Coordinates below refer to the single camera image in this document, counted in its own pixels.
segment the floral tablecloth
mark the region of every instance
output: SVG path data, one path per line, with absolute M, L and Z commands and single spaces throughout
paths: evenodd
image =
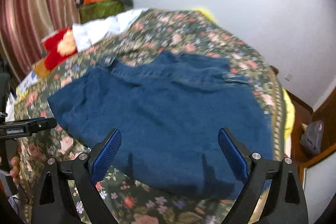
M 136 66 L 151 62 L 162 49 L 228 58 L 231 71 L 250 79 L 251 92 L 260 107 L 265 113 L 272 114 L 273 156 L 282 159 L 286 112 L 281 86 L 274 73 L 256 50 L 200 12 L 148 10 L 128 32 L 72 56 L 47 79 L 31 87 L 26 99 L 16 105 L 15 118 L 52 117 L 48 97 L 81 77 L 103 54 L 117 55 L 127 65 Z M 59 125 L 48 133 L 40 132 L 19 141 L 22 147 L 21 179 L 30 198 L 25 217 L 30 223 L 31 189 L 38 182 L 46 160 L 50 157 L 59 161 L 71 160 L 89 149 L 73 140 Z M 69 181 L 69 186 L 81 220 L 90 223 L 74 182 Z M 233 200 L 191 199 L 165 193 L 125 176 L 113 167 L 96 188 L 120 224 L 221 223 L 234 203 Z M 265 195 L 260 201 L 264 203 Z M 259 215 L 260 210 L 256 210 L 251 222 Z

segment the green bag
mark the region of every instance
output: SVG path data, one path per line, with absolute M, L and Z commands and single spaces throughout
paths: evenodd
M 91 20 L 114 16 L 123 11 L 124 5 L 120 0 L 103 0 L 81 6 L 79 15 L 83 24 Z

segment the gray backpack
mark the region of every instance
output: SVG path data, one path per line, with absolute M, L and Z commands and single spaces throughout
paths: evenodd
M 306 154 L 316 156 L 321 153 L 323 128 L 322 121 L 312 122 L 307 126 L 300 140 L 300 145 Z

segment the silver bolt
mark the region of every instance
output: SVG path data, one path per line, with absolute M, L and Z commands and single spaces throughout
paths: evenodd
M 285 158 L 285 163 L 287 164 L 291 164 L 292 163 L 292 160 L 290 158 Z
M 85 160 L 87 158 L 87 153 L 81 153 L 78 157 L 80 160 Z
M 50 158 L 50 159 L 48 159 L 48 164 L 49 164 L 49 165 L 52 165 L 54 162 L 55 162 L 55 159 L 54 159 L 54 158 Z
M 261 156 L 260 156 L 259 153 L 253 153 L 253 154 L 252 154 L 252 157 L 253 157 L 254 159 L 256 159 L 256 160 L 258 160 L 258 159 L 261 158 Z

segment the striped curtain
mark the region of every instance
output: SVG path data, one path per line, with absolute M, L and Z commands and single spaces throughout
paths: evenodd
M 41 59 L 43 37 L 80 22 L 74 0 L 1 0 L 0 10 L 0 52 L 17 84 Z

